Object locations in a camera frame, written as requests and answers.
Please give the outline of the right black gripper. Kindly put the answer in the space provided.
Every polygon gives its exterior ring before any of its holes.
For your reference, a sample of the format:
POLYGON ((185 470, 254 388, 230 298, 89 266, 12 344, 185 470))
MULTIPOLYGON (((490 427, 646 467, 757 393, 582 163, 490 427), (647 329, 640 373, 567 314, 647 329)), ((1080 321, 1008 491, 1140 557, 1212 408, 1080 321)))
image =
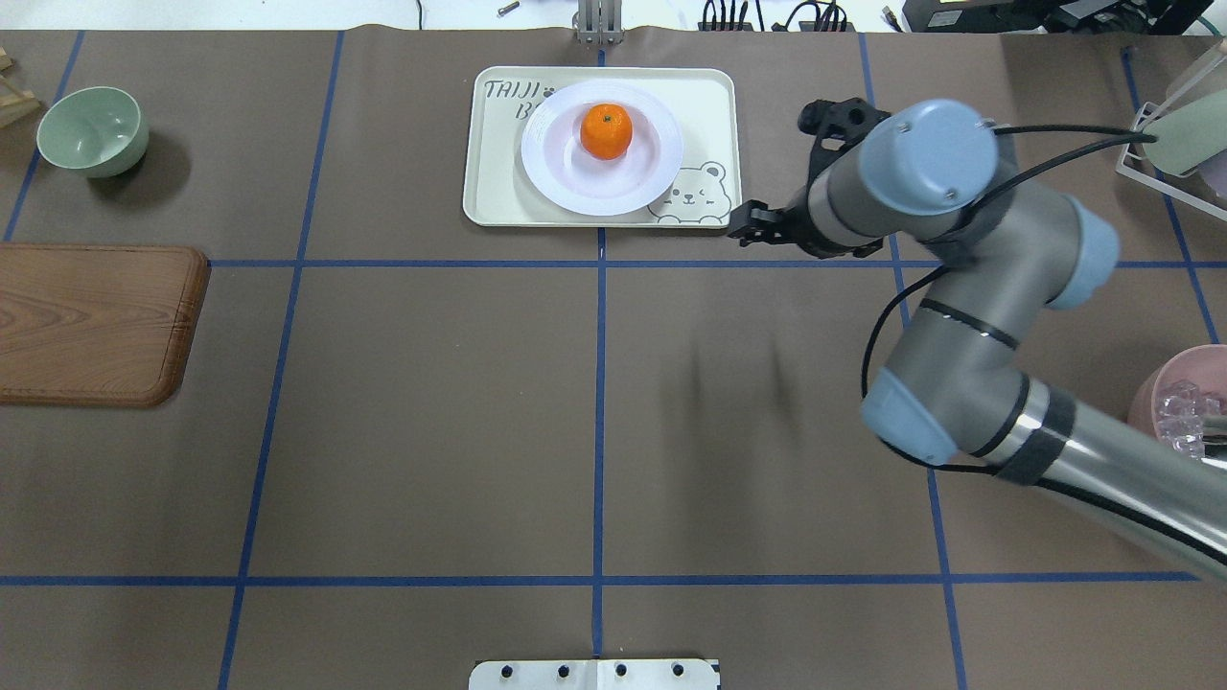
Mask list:
POLYGON ((742 248, 780 242, 823 262, 847 255, 866 258, 883 248, 882 237, 859 233, 845 223, 827 196, 778 209, 750 199, 733 210, 733 226, 739 228, 730 230, 728 239, 737 239, 742 248))

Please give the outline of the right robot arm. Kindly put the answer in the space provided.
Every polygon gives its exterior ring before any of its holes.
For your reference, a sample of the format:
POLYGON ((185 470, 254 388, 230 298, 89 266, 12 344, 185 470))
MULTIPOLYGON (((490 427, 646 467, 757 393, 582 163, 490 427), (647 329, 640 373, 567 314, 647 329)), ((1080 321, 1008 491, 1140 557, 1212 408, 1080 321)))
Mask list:
POLYGON ((1225 578, 1225 471, 1034 379, 1015 363, 1042 309, 1074 309, 1117 270, 1117 230, 1020 171, 1012 126, 937 98, 881 112, 816 99, 807 178, 784 207, 748 200, 729 235, 820 259, 864 257, 902 233, 937 258, 876 374, 863 421, 904 459, 1081 505, 1119 533, 1225 578))

